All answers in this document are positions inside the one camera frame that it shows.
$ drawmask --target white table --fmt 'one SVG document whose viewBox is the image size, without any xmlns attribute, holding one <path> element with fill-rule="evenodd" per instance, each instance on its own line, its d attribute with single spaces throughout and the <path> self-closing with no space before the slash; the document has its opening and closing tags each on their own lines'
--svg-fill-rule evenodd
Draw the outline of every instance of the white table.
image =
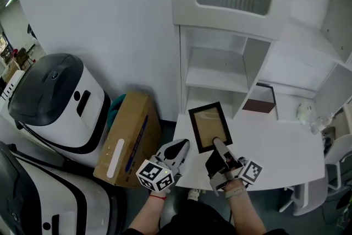
<svg viewBox="0 0 352 235">
<path fill-rule="evenodd" d="M 270 114 L 242 110 L 227 119 L 227 125 L 233 141 L 228 147 L 235 157 L 253 159 L 264 167 L 249 190 L 288 187 L 324 177 L 320 135 L 299 123 L 277 121 L 276 109 Z M 199 154 L 188 113 L 177 119 L 174 140 L 181 138 L 190 140 L 190 150 L 177 186 L 212 190 L 205 167 L 211 151 Z"/>
</svg>

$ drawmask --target red string bracelet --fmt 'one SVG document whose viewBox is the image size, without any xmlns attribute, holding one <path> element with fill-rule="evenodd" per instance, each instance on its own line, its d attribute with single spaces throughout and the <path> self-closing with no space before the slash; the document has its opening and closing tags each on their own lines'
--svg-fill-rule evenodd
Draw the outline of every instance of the red string bracelet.
<svg viewBox="0 0 352 235">
<path fill-rule="evenodd" d="M 149 195 L 149 197 L 155 197 L 155 198 L 163 199 L 164 201 L 166 200 L 166 197 L 159 197 L 159 196 L 154 196 L 154 195 Z"/>
</svg>

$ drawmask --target white label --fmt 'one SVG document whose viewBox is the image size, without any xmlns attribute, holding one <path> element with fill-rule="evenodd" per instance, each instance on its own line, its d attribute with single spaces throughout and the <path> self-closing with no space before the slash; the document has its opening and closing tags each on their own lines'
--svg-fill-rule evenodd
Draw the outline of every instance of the white label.
<svg viewBox="0 0 352 235">
<path fill-rule="evenodd" d="M 112 178 L 115 174 L 116 166 L 120 158 L 120 154 L 123 148 L 123 144 L 125 143 L 125 140 L 119 139 L 117 141 L 117 145 L 115 147 L 114 154 L 112 155 L 112 159 L 109 165 L 108 172 L 106 173 L 108 178 Z"/>
</svg>

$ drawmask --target ceiling light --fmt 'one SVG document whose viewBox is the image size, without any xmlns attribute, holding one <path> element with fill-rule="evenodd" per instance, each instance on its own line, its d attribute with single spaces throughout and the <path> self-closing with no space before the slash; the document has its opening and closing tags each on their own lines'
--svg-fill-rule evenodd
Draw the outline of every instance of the ceiling light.
<svg viewBox="0 0 352 235">
<path fill-rule="evenodd" d="M 12 0 L 9 0 L 9 1 L 6 3 L 5 7 L 9 6 L 9 4 L 10 4 L 11 2 L 12 2 Z"/>
</svg>

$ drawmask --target black picture frame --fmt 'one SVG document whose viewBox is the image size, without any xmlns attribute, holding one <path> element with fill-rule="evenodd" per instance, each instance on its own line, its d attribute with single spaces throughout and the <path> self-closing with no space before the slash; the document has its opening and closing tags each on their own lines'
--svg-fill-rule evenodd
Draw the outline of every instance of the black picture frame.
<svg viewBox="0 0 352 235">
<path fill-rule="evenodd" d="M 189 112 L 189 116 L 190 116 L 190 119 L 191 119 L 194 136 L 196 138 L 198 152 L 200 154 L 204 153 L 204 152 L 215 150 L 215 145 L 211 145 L 211 146 L 208 146 L 208 147 L 203 147 L 202 146 L 202 142 L 201 142 L 201 139 L 200 139 L 200 135 L 199 135 L 199 131 L 198 131 L 198 126 L 197 126 L 195 114 L 199 113 L 199 112 L 203 112 L 205 110 L 213 109 L 213 108 L 216 108 L 218 113 L 219 113 L 219 118 L 220 118 L 220 121 L 222 123 L 223 129 L 224 129 L 224 133 L 225 133 L 225 136 L 226 136 L 226 140 L 225 141 L 222 140 L 222 141 L 224 142 L 224 144 L 226 146 L 228 146 L 228 145 L 233 143 L 231 135 L 230 135 L 229 128 L 228 128 L 227 123 L 226 123 L 224 112 L 222 111 L 222 108 L 221 108 L 220 102 L 215 102 L 215 103 L 208 104 L 208 105 L 205 105 L 205 106 L 202 106 L 202 107 L 190 109 L 190 110 L 188 110 L 188 112 Z"/>
</svg>

